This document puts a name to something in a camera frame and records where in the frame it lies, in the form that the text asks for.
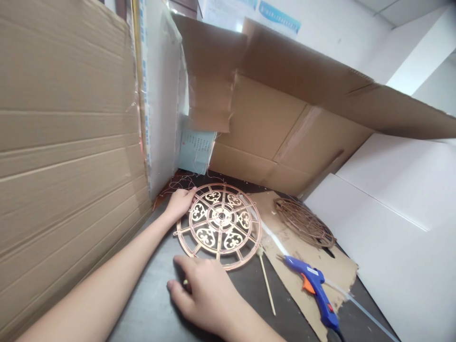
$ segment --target orange trigger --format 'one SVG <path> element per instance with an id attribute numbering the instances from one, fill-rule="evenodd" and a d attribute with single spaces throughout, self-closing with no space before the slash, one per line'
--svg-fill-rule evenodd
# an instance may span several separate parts
<path id="1" fill-rule="evenodd" d="M 304 285 L 303 285 L 303 290 L 306 290 L 308 293 L 315 294 L 315 290 L 312 287 L 312 284 L 307 280 L 305 277 L 304 273 L 301 273 L 303 279 L 304 279 Z"/>

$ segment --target wooden skewer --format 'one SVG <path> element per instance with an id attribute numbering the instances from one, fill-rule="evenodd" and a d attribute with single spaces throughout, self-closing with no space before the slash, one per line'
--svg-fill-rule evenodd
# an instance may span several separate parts
<path id="1" fill-rule="evenodd" d="M 263 269 L 263 275 L 265 276 L 267 294 L 269 295 L 269 301 L 270 301 L 270 303 L 271 303 L 272 313 L 273 313 L 274 316 L 275 316 L 275 314 L 276 314 L 276 309 L 274 308 L 274 302 L 272 301 L 271 290 L 269 289 L 269 283 L 267 282 L 265 264 L 263 264 L 263 252 L 264 252 L 263 247 L 261 247 L 261 246 L 258 247 L 258 250 L 256 251 L 256 253 L 257 253 L 258 256 L 260 257 L 261 268 Z"/>

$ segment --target hand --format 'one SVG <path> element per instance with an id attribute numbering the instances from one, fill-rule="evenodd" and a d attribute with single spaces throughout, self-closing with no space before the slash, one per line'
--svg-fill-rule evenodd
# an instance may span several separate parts
<path id="1" fill-rule="evenodd" d="M 230 329 L 249 324 L 241 321 L 241 313 L 251 308 L 219 261 L 188 256 L 175 256 L 174 261 L 185 272 L 192 293 L 184 290 L 176 280 L 170 280 L 167 287 L 187 320 L 225 340 Z"/>
<path id="2" fill-rule="evenodd" d="M 189 210 L 196 194 L 196 187 L 191 190 L 177 189 L 171 195 L 170 202 L 166 207 L 165 213 L 177 221 Z"/>

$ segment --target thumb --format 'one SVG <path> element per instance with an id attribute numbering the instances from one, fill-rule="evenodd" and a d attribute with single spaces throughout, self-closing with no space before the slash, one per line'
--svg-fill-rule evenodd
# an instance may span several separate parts
<path id="1" fill-rule="evenodd" d="M 196 194 L 196 190 L 197 190 L 197 187 L 191 188 L 191 190 L 189 190 L 189 192 L 187 193 L 187 196 L 190 196 L 193 198 L 193 196 L 195 196 L 195 194 Z"/>
<path id="2" fill-rule="evenodd" d="M 191 316 L 195 302 L 187 291 L 185 291 L 176 280 L 170 280 L 166 287 L 168 288 L 172 301 L 177 305 L 180 312 L 185 318 Z"/>

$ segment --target white ceiling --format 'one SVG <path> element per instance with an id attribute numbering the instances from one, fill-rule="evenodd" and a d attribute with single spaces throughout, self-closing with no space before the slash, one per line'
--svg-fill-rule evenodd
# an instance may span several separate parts
<path id="1" fill-rule="evenodd" d="M 453 0 L 357 0 L 395 26 L 422 17 Z"/>

